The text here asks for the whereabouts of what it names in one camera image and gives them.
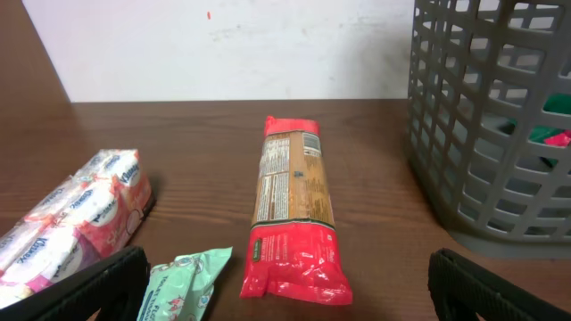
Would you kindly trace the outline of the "green Nescafe coffee bag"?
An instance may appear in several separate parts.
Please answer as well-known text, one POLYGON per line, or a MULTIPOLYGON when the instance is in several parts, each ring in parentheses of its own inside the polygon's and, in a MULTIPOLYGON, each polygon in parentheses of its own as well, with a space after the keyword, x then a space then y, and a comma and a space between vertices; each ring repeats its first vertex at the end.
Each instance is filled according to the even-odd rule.
POLYGON ((519 97, 506 96, 508 140, 500 158, 501 168, 509 174, 526 171, 550 174, 567 159, 570 145, 570 96, 552 94, 543 106, 529 107, 530 92, 519 89, 519 97))

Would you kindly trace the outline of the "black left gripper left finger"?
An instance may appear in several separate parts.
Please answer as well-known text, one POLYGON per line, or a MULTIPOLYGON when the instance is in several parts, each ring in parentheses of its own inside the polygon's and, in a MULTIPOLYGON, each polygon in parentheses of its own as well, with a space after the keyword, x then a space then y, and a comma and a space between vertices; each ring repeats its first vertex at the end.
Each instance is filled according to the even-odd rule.
POLYGON ((1 321, 135 320, 150 278, 143 248, 123 250, 1 310, 1 321))

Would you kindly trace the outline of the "orange biscuit packet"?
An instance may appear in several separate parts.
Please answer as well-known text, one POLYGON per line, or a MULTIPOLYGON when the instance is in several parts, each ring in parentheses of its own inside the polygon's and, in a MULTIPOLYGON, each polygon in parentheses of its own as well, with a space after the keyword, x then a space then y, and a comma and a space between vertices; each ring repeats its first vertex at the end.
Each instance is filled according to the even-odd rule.
POLYGON ((318 122, 267 117, 243 298, 273 294, 343 306, 343 273, 318 122))

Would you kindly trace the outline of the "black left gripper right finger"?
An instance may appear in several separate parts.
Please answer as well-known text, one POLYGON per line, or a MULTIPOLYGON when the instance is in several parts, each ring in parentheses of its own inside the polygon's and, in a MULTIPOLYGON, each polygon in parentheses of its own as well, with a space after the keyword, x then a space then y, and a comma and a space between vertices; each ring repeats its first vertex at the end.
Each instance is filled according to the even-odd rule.
POLYGON ((431 254, 428 289, 440 321, 570 321, 570 314, 455 251, 431 254))

